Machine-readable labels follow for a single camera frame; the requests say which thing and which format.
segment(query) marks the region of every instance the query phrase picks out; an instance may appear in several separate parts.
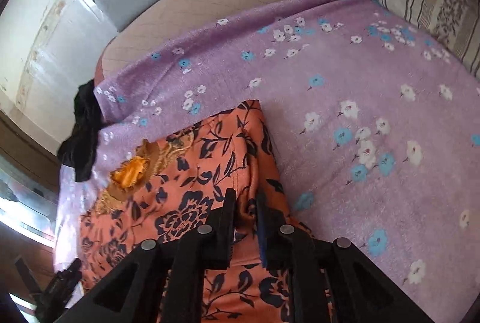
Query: blue flower print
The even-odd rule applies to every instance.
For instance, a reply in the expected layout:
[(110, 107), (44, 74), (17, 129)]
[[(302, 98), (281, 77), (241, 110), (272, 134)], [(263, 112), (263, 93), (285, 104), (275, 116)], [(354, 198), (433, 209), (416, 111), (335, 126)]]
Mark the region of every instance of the blue flower print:
[(178, 62), (180, 68), (189, 68), (190, 67), (190, 59), (182, 59)]
[(354, 166), (351, 168), (350, 172), (354, 182), (362, 182), (367, 179), (368, 169), (365, 167), (365, 165)]
[(390, 35), (388, 35), (388, 34), (382, 34), (382, 35), (380, 36), (380, 39), (381, 39), (382, 41), (386, 41), (386, 42), (392, 41), (392, 38), (391, 38)]
[(472, 142), (474, 146), (480, 146), (480, 134), (473, 134)]
[(372, 26), (372, 25), (370, 25), (370, 26), (367, 28), (367, 30), (368, 30), (368, 34), (369, 34), (370, 36), (378, 36), (378, 35), (380, 34), (380, 33), (378, 33), (377, 28), (376, 28), (375, 26)]
[(339, 128), (333, 132), (333, 137), (337, 142), (337, 147), (347, 144), (353, 137), (352, 131), (348, 128)]
[(200, 108), (201, 108), (200, 103), (195, 102), (191, 107), (190, 114), (193, 114), (194, 116), (196, 116), (198, 113), (200, 113)]
[(300, 210), (310, 209), (314, 201), (315, 201), (314, 195), (311, 191), (302, 193), (298, 198), (297, 202), (295, 203), (295, 205), (293, 206), (293, 210), (300, 211)]
[(308, 80), (308, 84), (310, 85), (310, 89), (312, 87), (323, 86), (325, 84), (325, 78), (320, 75), (314, 75)]
[(382, 173), (384, 177), (388, 177), (388, 175), (390, 175), (394, 165), (395, 159), (390, 153), (383, 154), (380, 157), (380, 161), (378, 162), (378, 168), (380, 169), (380, 173)]
[(241, 57), (243, 60), (245, 60), (246, 62), (250, 62), (254, 59), (255, 55), (253, 52), (251, 51), (248, 51), (248, 52), (245, 52), (245, 51), (242, 51), (241, 53)]
[(388, 238), (384, 229), (376, 229), (368, 238), (368, 251), (374, 257), (383, 254), (387, 248)]

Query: white wall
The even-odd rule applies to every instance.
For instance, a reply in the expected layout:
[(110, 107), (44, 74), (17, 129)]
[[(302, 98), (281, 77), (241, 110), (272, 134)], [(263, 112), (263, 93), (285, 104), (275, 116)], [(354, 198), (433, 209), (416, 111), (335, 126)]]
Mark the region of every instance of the white wall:
[(15, 102), (23, 68), (56, 0), (9, 0), (0, 15), (0, 91)]

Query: purple bedsheet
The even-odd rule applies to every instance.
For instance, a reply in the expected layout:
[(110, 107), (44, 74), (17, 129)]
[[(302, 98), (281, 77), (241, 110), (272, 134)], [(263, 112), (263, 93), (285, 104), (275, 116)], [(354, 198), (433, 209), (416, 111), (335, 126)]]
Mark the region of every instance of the purple bedsheet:
[(351, 239), (437, 323), (480, 291), (480, 85), (376, 0), (290, 0), (168, 42), (97, 88), (91, 181), (63, 167), (56, 263), (143, 138), (257, 98), (292, 214)]

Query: black leaf pattern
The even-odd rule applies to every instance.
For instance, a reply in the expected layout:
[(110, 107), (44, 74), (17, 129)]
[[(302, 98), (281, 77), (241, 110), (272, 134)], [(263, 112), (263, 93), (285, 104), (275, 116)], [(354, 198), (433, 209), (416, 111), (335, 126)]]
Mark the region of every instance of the black leaf pattern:
[(253, 279), (251, 278), (251, 274), (248, 270), (244, 270), (239, 275), (239, 284), (238, 284), (238, 291), (240, 293), (245, 292), (248, 288), (250, 288), (251, 284), (253, 284)]
[(279, 181), (277, 181), (276, 179), (267, 179), (267, 182), (275, 188), (276, 192), (284, 194), (283, 186)]
[(252, 308), (255, 308), (254, 302), (249, 300), (248, 298), (246, 298), (244, 296), (240, 296), (240, 300), (243, 301), (244, 303), (247, 303)]
[(195, 177), (188, 177), (187, 179), (185, 179), (185, 181), (182, 182), (182, 184), (180, 185), (181, 188), (183, 188), (185, 185), (188, 185), (191, 181), (193, 181), (195, 179)]
[(160, 189), (158, 189), (158, 193), (155, 195), (155, 200), (159, 204), (163, 204), (168, 198), (168, 196), (169, 194), (164, 190), (164, 188), (160, 187)]
[(212, 283), (212, 293), (220, 292), (225, 281), (225, 273), (217, 274)]
[(187, 160), (181, 156), (177, 158), (177, 169), (178, 171), (186, 171), (190, 168)]
[(266, 125), (263, 123), (263, 121), (260, 121), (260, 122), (262, 123), (262, 130), (263, 130), (262, 150), (267, 155), (273, 155), (273, 146), (272, 146), (272, 140), (270, 139), (270, 134), (268, 133), (268, 129)]
[(140, 207), (138, 206), (137, 202), (134, 200), (131, 203), (131, 218), (136, 222), (141, 216)]
[(215, 200), (217, 200), (218, 202), (222, 202), (225, 197), (223, 197), (222, 195), (222, 189), (220, 189), (220, 186), (214, 186), (213, 189), (213, 195), (215, 197)]
[(225, 171), (223, 172), (223, 175), (230, 176), (233, 170), (233, 166), (235, 165), (235, 151), (232, 151), (232, 154), (230, 155), (229, 162), (226, 165)]

